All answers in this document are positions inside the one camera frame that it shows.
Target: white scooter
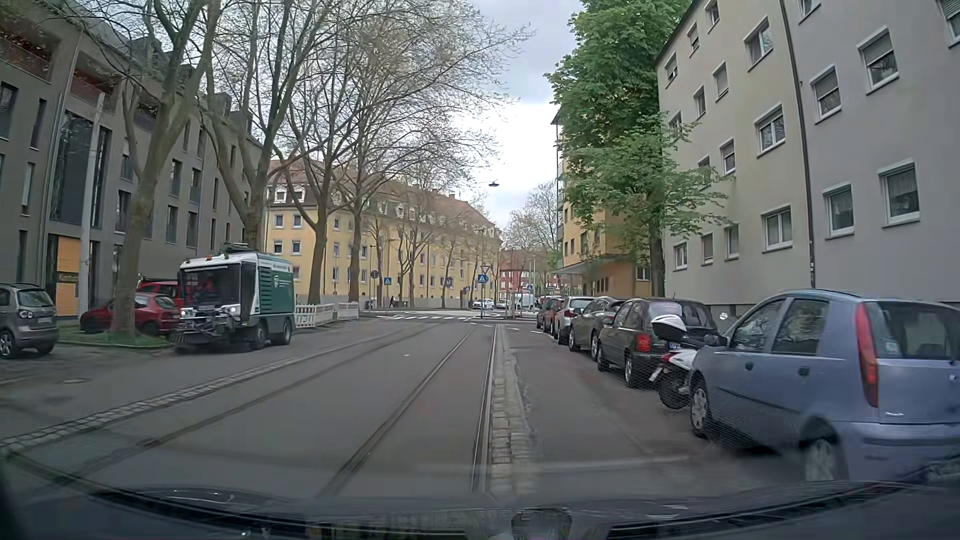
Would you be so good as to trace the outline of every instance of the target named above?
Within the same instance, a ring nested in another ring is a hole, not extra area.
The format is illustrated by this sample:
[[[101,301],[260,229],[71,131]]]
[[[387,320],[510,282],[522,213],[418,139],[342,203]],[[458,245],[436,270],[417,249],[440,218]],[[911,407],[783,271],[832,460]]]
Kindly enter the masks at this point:
[[[661,315],[651,323],[657,337],[680,345],[680,349],[663,355],[663,364],[654,370],[650,382],[657,386],[661,403],[672,409],[684,408],[690,405],[693,359],[703,343],[686,335],[686,325],[679,315]]]

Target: gray building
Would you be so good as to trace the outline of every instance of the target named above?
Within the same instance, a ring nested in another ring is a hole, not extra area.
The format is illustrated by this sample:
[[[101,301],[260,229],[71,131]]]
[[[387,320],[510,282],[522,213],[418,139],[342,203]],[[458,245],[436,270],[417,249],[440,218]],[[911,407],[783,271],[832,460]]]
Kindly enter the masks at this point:
[[[136,188],[118,103],[122,81],[111,70],[118,60],[108,61],[107,47],[50,16],[42,2],[4,3],[0,15],[0,281],[37,282],[55,297],[60,315],[74,315],[84,187],[101,94],[106,99],[92,180],[91,305],[113,294]],[[149,107],[135,116],[141,163],[155,121]],[[259,151],[252,137],[245,144]],[[161,173],[141,274],[174,277],[184,258],[241,240],[242,223],[219,176],[212,145],[193,118]]]
[[[958,42],[960,0],[694,1],[660,106],[698,122],[681,168],[730,173],[706,210],[731,224],[667,236],[667,294],[734,315],[812,284],[960,301]]]

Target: car side mirror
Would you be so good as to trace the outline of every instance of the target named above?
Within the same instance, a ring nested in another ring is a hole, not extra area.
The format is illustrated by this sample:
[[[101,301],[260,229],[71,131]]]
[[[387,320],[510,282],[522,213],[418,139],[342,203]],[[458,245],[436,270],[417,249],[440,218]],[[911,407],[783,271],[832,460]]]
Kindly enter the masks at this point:
[[[728,344],[730,344],[730,340],[722,335],[708,333],[704,336],[704,345],[708,347],[726,347]]]

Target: blue hatchback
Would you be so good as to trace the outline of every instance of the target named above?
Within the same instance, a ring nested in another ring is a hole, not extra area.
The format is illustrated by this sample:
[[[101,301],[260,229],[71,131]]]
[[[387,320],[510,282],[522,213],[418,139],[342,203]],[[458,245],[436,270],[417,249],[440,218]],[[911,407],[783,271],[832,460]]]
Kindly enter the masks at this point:
[[[945,476],[960,455],[960,310],[821,289],[770,297],[695,360],[690,424],[800,451],[807,480]]]

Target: green and white vehicle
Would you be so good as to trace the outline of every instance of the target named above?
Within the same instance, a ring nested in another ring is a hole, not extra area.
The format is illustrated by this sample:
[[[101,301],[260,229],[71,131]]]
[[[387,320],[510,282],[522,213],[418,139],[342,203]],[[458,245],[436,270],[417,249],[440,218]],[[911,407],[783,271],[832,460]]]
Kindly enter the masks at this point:
[[[295,327],[293,278],[290,261],[243,244],[187,259],[178,274],[183,306],[174,335],[177,352],[237,342],[256,351],[268,339],[289,344]]]

